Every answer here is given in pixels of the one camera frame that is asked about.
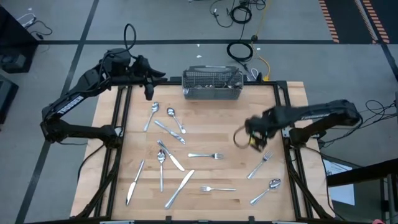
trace knife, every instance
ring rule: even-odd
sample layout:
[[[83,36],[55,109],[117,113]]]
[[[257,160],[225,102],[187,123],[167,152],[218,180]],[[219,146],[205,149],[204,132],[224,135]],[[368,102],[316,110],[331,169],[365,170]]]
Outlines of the knife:
[[[144,160],[141,160],[136,178],[134,179],[134,182],[131,183],[131,185],[130,185],[129,192],[127,193],[127,198],[126,198],[126,206],[129,205],[132,193],[133,193],[134,189],[136,188],[138,177],[141,174],[142,168],[144,167],[144,162],[145,162]]]
[[[181,164],[178,162],[178,160],[169,152],[169,150],[166,148],[166,146],[163,144],[162,140],[157,140],[158,145],[161,146],[163,151],[166,152],[167,155],[169,155],[170,159],[173,161],[174,165],[180,170],[180,171],[185,171],[184,167],[181,166]]]
[[[169,209],[173,202],[174,199],[176,198],[176,196],[178,195],[178,193],[180,193],[181,189],[185,186],[185,184],[188,182],[189,178],[192,176],[192,174],[194,173],[195,170],[191,170],[182,180],[180,186],[178,187],[178,189],[175,191],[175,193],[173,194],[173,196],[170,198],[170,200],[166,203],[166,205],[164,206],[165,209]]]
[[[164,130],[168,131],[173,137],[175,137],[177,140],[179,140],[182,144],[185,144],[185,140],[181,136],[179,136],[178,134],[176,134],[175,132],[170,130],[168,127],[166,127],[160,121],[155,120],[155,124],[159,125],[161,128],[163,128]]]

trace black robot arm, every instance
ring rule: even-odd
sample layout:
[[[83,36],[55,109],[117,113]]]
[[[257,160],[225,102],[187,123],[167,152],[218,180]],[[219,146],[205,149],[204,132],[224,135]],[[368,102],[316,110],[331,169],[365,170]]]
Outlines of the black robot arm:
[[[290,143],[293,146],[302,146],[314,134],[325,132],[334,126],[354,126],[361,116],[355,105],[347,100],[336,100],[312,106],[288,107],[275,106],[262,113],[262,116],[253,116],[245,120],[244,128],[250,135],[250,145],[262,152],[268,138],[273,138],[281,129],[293,125],[296,121],[319,119],[305,128],[289,130]]]
[[[167,79],[165,73],[153,70],[148,59],[139,55],[129,66],[131,56],[125,49],[113,49],[105,53],[103,60],[95,67],[85,72],[77,84],[65,95],[42,110],[42,128],[46,140],[61,142],[67,137],[98,138],[107,147],[118,147],[120,138],[114,127],[105,125],[100,128],[70,125],[60,118],[67,114],[83,100],[97,96],[112,86],[140,85],[145,87],[147,100],[154,95],[154,87]]]

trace wooden table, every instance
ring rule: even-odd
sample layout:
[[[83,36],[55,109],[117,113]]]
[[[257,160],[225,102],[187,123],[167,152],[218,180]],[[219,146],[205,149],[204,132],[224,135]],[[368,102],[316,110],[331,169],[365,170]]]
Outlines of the wooden table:
[[[288,82],[288,86],[292,106],[308,105],[302,82]],[[93,126],[111,123],[116,92],[117,89],[113,88],[100,95]],[[148,132],[144,133],[142,130],[150,115],[153,101],[159,102],[160,110],[154,115]],[[237,101],[187,101],[183,98],[181,86],[157,86],[153,101],[145,100],[142,88],[133,88],[112,219],[164,220],[166,215],[171,215],[173,220],[247,220],[252,215],[257,221],[295,220],[280,133],[270,139],[265,148],[266,151],[274,152],[272,159],[260,168],[252,180],[247,180],[246,176],[260,162],[262,154],[251,148],[239,149],[233,143],[234,131],[243,125],[246,118],[261,114],[275,105],[271,86],[245,86]],[[168,107],[175,109],[177,119],[187,130],[186,134],[182,134],[186,145],[153,122],[157,119],[179,133],[176,122],[167,115]],[[301,121],[296,125],[306,126],[310,122]],[[163,140],[185,168],[185,172],[179,171],[166,158],[163,193],[159,190],[158,139]],[[244,143],[248,136],[242,134],[238,140]],[[101,141],[90,140],[86,156],[100,145]],[[318,149],[316,140],[310,140],[307,145]],[[189,152],[220,152],[224,154],[224,159],[216,161],[212,158],[188,158]],[[103,149],[85,164],[71,215],[79,213],[98,189],[104,153]],[[302,158],[309,190],[320,205],[333,214],[328,207],[325,173],[320,156],[302,149]],[[145,159],[144,170],[127,207],[127,191],[142,159]],[[195,173],[177,196],[171,209],[165,210],[166,202],[191,169],[195,169]],[[249,201],[265,190],[269,181],[274,178],[280,178],[282,185],[277,190],[268,192],[257,205],[251,206]],[[231,187],[237,191],[201,192],[199,188],[202,185]],[[303,197],[299,188],[297,189],[302,216],[305,216]],[[102,214],[105,214],[107,202],[108,192],[104,195]]]

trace silverware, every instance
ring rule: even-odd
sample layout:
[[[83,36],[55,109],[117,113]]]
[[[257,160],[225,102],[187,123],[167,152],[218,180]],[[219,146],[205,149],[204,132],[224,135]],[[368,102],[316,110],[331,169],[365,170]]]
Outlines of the silverware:
[[[174,163],[174,165],[180,170],[180,171],[185,171],[185,169],[181,166],[181,164],[178,162],[178,160],[170,153],[170,151],[166,148],[166,146],[163,144],[162,140],[157,140],[158,145],[161,146],[163,151],[169,155],[170,159]]]
[[[158,111],[158,110],[159,110],[159,103],[158,103],[158,102],[155,102],[155,103],[152,105],[152,113],[150,114],[149,120],[148,120],[147,124],[145,124],[145,127],[144,127],[144,131],[145,131],[145,132],[148,131],[149,123],[150,123],[150,120],[152,119],[152,116],[153,116],[154,113],[155,113],[156,111]]]
[[[175,193],[173,194],[173,196],[170,198],[170,200],[166,203],[166,205],[164,206],[164,208],[169,209],[173,202],[174,199],[176,198],[176,196],[178,195],[178,193],[180,193],[181,189],[185,186],[185,184],[188,182],[189,178],[192,176],[192,174],[194,173],[195,170],[191,170],[182,180],[180,186],[178,187],[178,189],[175,191]]]
[[[261,193],[260,195],[258,195],[255,199],[250,201],[251,205],[255,205],[257,204],[257,202],[262,198],[262,196],[264,196],[269,190],[275,190],[280,186],[280,179],[274,179],[272,181],[269,182],[269,188],[267,190],[265,190],[263,193]]]
[[[254,168],[254,170],[248,175],[248,179],[253,178],[254,174],[257,172],[257,170],[260,168],[260,166],[261,166],[263,163],[267,162],[267,160],[269,160],[273,154],[274,154],[274,153],[273,153],[272,151],[266,152],[266,153],[264,154],[264,156],[262,157],[261,162],[260,162],[260,163],[256,166],[256,168]]]
[[[188,153],[188,157],[213,157],[214,159],[222,159],[224,158],[224,155],[220,153],[214,153],[214,154],[193,154],[193,153]]]
[[[234,84],[235,89],[242,89],[243,84],[241,82],[237,82]]]
[[[201,190],[201,191],[204,191],[204,192],[209,192],[209,191],[211,191],[211,190],[235,191],[236,189],[212,189],[212,188],[209,187],[209,186],[203,186],[203,187],[200,187],[200,190]]]
[[[160,162],[160,192],[163,192],[163,162],[166,159],[166,155],[161,149],[157,154],[157,160]]]
[[[168,127],[164,126],[164,124],[162,124],[160,121],[155,120],[155,124],[159,125],[161,128],[168,131],[173,137],[175,137],[177,140],[179,140],[182,144],[185,144],[185,140],[183,138],[181,138],[181,136],[179,136],[178,134],[176,134],[175,132],[170,130]]]
[[[187,131],[184,129],[184,127],[179,123],[179,121],[177,120],[177,118],[175,117],[175,111],[173,108],[167,108],[167,114],[171,117],[174,118],[175,122],[177,122],[178,127],[180,128],[180,131],[182,134],[185,134]]]
[[[141,174],[142,168],[144,167],[144,162],[145,162],[144,160],[141,160],[141,163],[139,165],[139,169],[138,169],[138,173],[136,175],[136,178],[134,179],[134,181],[130,185],[129,192],[127,193],[127,198],[126,198],[126,206],[129,205],[132,193],[133,193],[134,189],[136,188],[138,177]]]

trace fork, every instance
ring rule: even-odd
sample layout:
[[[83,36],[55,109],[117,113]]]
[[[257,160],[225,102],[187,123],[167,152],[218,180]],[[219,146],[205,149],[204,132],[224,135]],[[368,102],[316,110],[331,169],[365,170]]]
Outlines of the fork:
[[[236,189],[212,189],[212,188],[209,187],[209,186],[203,186],[203,187],[200,187],[200,190],[201,190],[201,191],[204,191],[204,192],[209,192],[209,191],[211,191],[211,190],[235,191]]]
[[[224,155],[220,153],[214,153],[214,154],[193,154],[189,153],[188,157],[213,157],[214,159],[222,159],[224,158]]]
[[[262,157],[262,159],[261,159],[261,162],[256,166],[256,168],[254,168],[254,170],[248,175],[248,179],[250,180],[251,178],[253,178],[253,176],[254,176],[254,174],[257,172],[257,170],[260,168],[260,166],[263,164],[263,163],[265,163],[265,162],[267,162],[270,158],[271,158],[271,156],[273,155],[274,153],[272,152],[272,151],[268,151],[268,152],[266,152],[265,154],[264,154],[264,156]]]

